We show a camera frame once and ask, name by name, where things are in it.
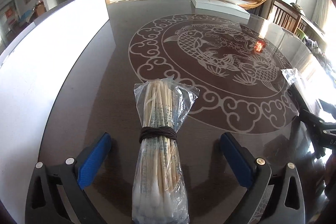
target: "bottle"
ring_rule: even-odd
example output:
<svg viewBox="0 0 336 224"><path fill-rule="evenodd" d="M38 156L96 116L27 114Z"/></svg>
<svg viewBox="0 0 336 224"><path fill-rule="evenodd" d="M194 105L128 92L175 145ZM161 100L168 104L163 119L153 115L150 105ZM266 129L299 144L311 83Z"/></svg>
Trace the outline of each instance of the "bottle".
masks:
<svg viewBox="0 0 336 224"><path fill-rule="evenodd" d="M40 5L41 3L43 3L43 0L36 0L36 6Z"/></svg>

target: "metal screw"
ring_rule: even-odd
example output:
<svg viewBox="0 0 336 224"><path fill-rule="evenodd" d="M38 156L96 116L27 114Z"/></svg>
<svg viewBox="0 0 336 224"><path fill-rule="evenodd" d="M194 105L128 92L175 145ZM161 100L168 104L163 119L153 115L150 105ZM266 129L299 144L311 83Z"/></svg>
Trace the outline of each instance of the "metal screw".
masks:
<svg viewBox="0 0 336 224"><path fill-rule="evenodd" d="M264 164L265 164L265 160L262 159L262 158L257 158L257 163L258 163L259 165L264 165Z"/></svg>
<svg viewBox="0 0 336 224"><path fill-rule="evenodd" d="M43 166L43 163L40 161L35 165L36 168L41 168L42 166Z"/></svg>
<svg viewBox="0 0 336 224"><path fill-rule="evenodd" d="M70 165L70 164L73 164L75 162L75 159L74 158L68 158L65 163Z"/></svg>
<svg viewBox="0 0 336 224"><path fill-rule="evenodd" d="M295 164L294 163L287 163L287 166L290 168L290 169L294 169L295 168Z"/></svg>

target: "dark wooden table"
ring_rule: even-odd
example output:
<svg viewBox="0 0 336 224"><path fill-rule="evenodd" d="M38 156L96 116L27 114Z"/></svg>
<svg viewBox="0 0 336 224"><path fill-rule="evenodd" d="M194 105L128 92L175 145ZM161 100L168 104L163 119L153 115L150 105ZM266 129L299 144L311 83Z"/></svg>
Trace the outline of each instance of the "dark wooden table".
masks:
<svg viewBox="0 0 336 224"><path fill-rule="evenodd" d="M308 82L316 82L320 77L320 65L305 45L290 32L262 18L251 15L248 22L234 23L239 19L195 9L186 0L130 1L108 5L108 10L114 37L109 43L91 42L69 73L50 113L39 161L47 165L59 164L76 156L99 134L110 133L113 138L111 152L85 192L107 223L131 223L132 185L141 129L133 85L145 79L164 78L165 73L173 72L175 78L185 83L194 81L195 85L202 86L198 104L178 131L190 223L223 223L245 193L245 188L238 185L219 152L218 140L226 131L231 131L255 157L266 159L274 171L289 161L295 163L309 219L322 202L320 193L315 190L323 175L323 160L314 160L311 141L305 126L295 116L296 109L284 106L284 114L277 103L283 98L281 95L286 96L287 89L279 69L296 67ZM199 14L199 19L190 14ZM153 64L152 70L149 66L140 68L150 59L145 48L153 46L148 45L148 35L156 31L155 24L159 26L159 34L152 39L157 42L155 45L160 54L156 57L156 64L155 59L149 62ZM183 49L187 42L183 42L181 37L178 42L171 38L176 31L184 33L191 25L194 25L192 41L198 43L193 47L207 54L203 63L199 57L193 57ZM197 33L203 35L201 40ZM144 51L137 44L141 37L147 37ZM239 46L249 45L253 39L265 39L269 53L263 55L267 62L263 58L256 61L264 64L264 68L258 70L263 71L264 76L258 74L254 78L247 73L253 61L250 55L246 57L246 48L242 50ZM237 70L231 68L224 73L222 67L217 68L209 61L228 54L236 56L231 64L238 67ZM171 65L173 71L167 72L166 67L158 65L162 58L168 64L164 66ZM236 77L244 78L246 75L250 77L249 81L245 79L247 82L239 82ZM231 94L231 102L224 100L224 96L229 96L225 92ZM223 104L218 107L206 105L215 99L215 94L224 100ZM234 102L238 101L250 103L250 106L263 106L260 119L251 117L253 107L236 105L239 121L224 112L228 106L234 109ZM270 110L270 115L275 113L274 116L266 117L267 110ZM256 120L254 125L251 124L253 119ZM261 205L252 223L260 217L264 206Z"/></svg>

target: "plastic bag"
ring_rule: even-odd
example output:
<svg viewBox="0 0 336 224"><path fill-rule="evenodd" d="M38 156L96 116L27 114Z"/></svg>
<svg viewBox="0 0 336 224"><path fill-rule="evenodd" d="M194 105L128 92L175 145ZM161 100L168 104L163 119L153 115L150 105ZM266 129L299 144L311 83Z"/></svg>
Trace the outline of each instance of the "plastic bag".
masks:
<svg viewBox="0 0 336 224"><path fill-rule="evenodd" d="M316 94L316 90L313 90L309 85L307 85L306 81L302 78L296 68L282 69L281 72L289 85L295 85L299 95L293 95L300 107L302 104L305 104L311 113L322 118L325 122L336 122L330 113L323 110L319 100L320 98Z"/></svg>
<svg viewBox="0 0 336 224"><path fill-rule="evenodd" d="M178 131L199 89L171 78L134 85L143 127ZM132 220L137 224L189 223L188 200L176 141L164 136L142 140L132 191Z"/></svg>
<svg viewBox="0 0 336 224"><path fill-rule="evenodd" d="M316 97L316 93L311 90L308 85L306 85L299 71L296 68L293 68L282 69L281 72L289 85L295 85L295 88L300 93L309 111L315 115L318 115L322 110L320 101Z"/></svg>

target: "white board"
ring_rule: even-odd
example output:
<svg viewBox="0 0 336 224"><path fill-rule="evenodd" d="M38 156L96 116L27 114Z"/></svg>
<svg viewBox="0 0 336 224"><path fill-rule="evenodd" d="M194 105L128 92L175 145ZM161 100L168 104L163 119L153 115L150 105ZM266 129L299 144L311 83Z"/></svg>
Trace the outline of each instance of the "white board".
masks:
<svg viewBox="0 0 336 224"><path fill-rule="evenodd" d="M195 8L206 9L249 19L250 14L236 4L219 0L191 0Z"/></svg>

